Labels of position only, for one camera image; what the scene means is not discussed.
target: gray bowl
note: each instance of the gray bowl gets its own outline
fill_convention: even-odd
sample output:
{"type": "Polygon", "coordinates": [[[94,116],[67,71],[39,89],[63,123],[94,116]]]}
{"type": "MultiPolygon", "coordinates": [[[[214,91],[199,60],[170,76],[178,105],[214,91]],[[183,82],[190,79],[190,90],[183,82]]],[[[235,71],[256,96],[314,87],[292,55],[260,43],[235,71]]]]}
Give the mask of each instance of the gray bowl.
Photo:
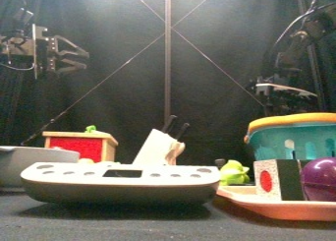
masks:
{"type": "Polygon", "coordinates": [[[78,162],[79,155],[78,151],[0,146],[0,187],[23,187],[22,172],[36,162],[78,162]]]}

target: black curtain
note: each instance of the black curtain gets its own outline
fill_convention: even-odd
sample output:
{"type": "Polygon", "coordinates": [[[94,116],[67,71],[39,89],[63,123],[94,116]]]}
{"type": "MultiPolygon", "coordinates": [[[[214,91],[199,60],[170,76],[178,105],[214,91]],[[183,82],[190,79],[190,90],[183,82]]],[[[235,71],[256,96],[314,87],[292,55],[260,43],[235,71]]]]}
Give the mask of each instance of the black curtain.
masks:
{"type": "MultiPolygon", "coordinates": [[[[3,30],[23,0],[0,1],[3,30]]],[[[96,125],[120,142],[118,161],[132,162],[151,129],[164,124],[164,4],[32,0],[38,26],[70,39],[91,58],[88,69],[76,73],[38,80],[34,72],[26,73],[7,136],[11,145],[92,91],[47,129],[83,132],[96,125]]],[[[224,157],[251,165],[243,138],[248,123],[264,115],[244,88],[260,75],[264,53],[298,15],[296,0],[172,0],[179,32],[172,31],[171,44],[172,114],[179,126],[192,126],[182,139],[187,149],[179,164],[214,164],[224,157]]],[[[43,146],[43,137],[30,145],[43,146]]]]}

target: red box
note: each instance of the red box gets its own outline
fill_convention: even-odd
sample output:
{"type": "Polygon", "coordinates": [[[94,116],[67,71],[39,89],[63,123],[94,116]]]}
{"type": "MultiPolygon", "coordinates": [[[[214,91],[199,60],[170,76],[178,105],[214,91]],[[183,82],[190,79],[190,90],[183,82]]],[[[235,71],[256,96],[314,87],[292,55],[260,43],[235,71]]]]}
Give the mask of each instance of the red box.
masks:
{"type": "Polygon", "coordinates": [[[115,161],[119,142],[111,134],[43,132],[44,147],[79,151],[80,158],[91,158],[95,162],[115,161]]]}

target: cable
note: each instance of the cable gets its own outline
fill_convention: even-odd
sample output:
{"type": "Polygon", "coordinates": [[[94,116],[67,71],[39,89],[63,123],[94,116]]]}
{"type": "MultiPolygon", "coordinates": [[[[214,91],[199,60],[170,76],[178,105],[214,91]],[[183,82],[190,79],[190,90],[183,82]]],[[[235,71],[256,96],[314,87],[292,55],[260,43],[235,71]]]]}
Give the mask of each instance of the cable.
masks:
{"type": "Polygon", "coordinates": [[[318,11],[320,11],[320,10],[328,8],[328,7],[332,6],[332,5],[336,5],[336,2],[332,2],[332,3],[327,4],[327,5],[323,5],[322,7],[314,8],[312,10],[307,11],[307,13],[304,13],[302,16],[299,16],[299,17],[292,21],[292,23],[291,23],[290,26],[287,27],[286,31],[282,33],[280,37],[278,38],[278,40],[276,40],[276,42],[275,42],[275,44],[274,44],[274,46],[272,46],[272,48],[271,48],[271,51],[270,51],[270,53],[268,53],[268,55],[270,55],[268,57],[270,57],[270,58],[272,57],[272,55],[274,55],[274,53],[275,53],[275,51],[276,51],[276,49],[278,49],[278,46],[279,46],[280,42],[283,41],[283,39],[284,39],[286,35],[288,34],[288,32],[291,31],[291,29],[294,28],[295,24],[296,24],[302,19],[304,19],[306,17],[308,17],[310,15],[312,15],[315,12],[318,12],[318,11]]]}
{"type": "Polygon", "coordinates": [[[0,66],[8,68],[8,69],[11,69],[11,70],[15,70],[15,71],[32,71],[32,70],[35,69],[35,64],[34,64],[34,66],[32,66],[31,68],[24,68],[24,69],[12,67],[12,66],[10,66],[10,65],[7,65],[7,64],[3,64],[3,63],[0,63],[0,66]]]}

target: white plastic tray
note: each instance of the white plastic tray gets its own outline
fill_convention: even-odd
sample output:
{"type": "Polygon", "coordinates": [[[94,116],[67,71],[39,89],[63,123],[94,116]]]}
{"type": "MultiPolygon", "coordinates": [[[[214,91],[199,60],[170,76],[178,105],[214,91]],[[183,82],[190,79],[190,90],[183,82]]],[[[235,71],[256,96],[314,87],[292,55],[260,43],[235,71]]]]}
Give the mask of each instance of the white plastic tray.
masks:
{"type": "Polygon", "coordinates": [[[222,186],[216,194],[270,218],[336,221],[336,203],[332,202],[271,201],[256,195],[255,186],[222,186]]]}

